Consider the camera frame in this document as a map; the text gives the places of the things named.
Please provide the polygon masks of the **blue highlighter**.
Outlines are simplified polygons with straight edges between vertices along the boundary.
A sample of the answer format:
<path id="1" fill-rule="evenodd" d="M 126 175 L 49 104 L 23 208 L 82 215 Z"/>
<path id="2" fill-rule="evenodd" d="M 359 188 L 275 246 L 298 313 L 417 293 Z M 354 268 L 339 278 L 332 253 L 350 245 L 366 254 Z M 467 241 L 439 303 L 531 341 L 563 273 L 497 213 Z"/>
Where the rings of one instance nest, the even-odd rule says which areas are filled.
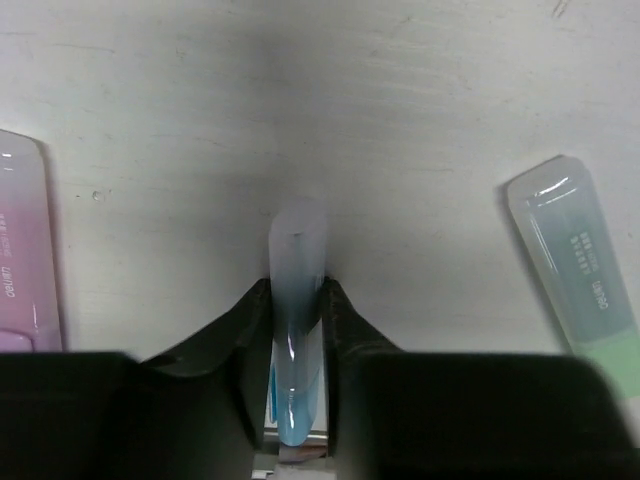
<path id="1" fill-rule="evenodd" d="M 269 278 L 274 320 L 275 422 L 280 442 L 302 445 L 312 430 L 322 367 L 319 292 L 325 279 L 327 215 L 299 197 L 272 221 Z"/>

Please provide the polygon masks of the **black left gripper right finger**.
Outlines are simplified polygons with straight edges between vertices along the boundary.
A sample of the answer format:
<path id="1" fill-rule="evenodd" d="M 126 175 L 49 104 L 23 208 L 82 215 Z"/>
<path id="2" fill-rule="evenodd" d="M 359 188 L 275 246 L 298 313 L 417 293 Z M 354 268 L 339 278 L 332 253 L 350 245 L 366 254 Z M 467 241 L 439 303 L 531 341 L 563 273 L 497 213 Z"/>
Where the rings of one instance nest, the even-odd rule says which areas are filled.
<path id="1" fill-rule="evenodd" d="M 611 388 L 570 356 L 424 353 L 323 285 L 328 451 L 341 479 L 635 479 Z"/>

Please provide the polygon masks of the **pink highlighter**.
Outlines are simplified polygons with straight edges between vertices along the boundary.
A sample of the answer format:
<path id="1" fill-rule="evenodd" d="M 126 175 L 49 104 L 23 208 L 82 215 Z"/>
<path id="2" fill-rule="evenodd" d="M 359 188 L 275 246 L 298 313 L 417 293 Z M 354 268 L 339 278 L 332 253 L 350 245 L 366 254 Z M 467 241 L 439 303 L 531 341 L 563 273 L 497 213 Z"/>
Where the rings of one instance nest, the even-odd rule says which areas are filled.
<path id="1" fill-rule="evenodd" d="M 1 133 L 1 350 L 60 351 L 44 161 L 35 141 Z"/>

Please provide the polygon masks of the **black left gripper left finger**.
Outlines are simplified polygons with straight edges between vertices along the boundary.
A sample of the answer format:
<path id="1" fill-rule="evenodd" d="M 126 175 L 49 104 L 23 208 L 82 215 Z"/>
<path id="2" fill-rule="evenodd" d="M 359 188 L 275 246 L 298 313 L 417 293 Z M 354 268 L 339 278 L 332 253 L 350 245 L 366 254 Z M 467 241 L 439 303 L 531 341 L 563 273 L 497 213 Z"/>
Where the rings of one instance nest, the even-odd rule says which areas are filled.
<path id="1" fill-rule="evenodd" d="M 145 361 L 119 352 L 1 358 L 5 479 L 247 479 L 261 446 L 271 291 Z"/>

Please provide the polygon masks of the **green highlighter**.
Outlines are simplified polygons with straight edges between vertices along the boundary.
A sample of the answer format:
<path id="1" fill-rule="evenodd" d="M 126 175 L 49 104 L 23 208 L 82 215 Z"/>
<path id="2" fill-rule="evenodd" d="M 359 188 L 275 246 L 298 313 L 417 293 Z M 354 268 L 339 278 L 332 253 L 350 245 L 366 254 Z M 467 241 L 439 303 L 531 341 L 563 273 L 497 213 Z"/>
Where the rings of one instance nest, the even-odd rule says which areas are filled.
<path id="1" fill-rule="evenodd" d="M 558 155 L 514 178 L 507 205 L 572 352 L 639 394 L 639 329 L 595 186 Z"/>

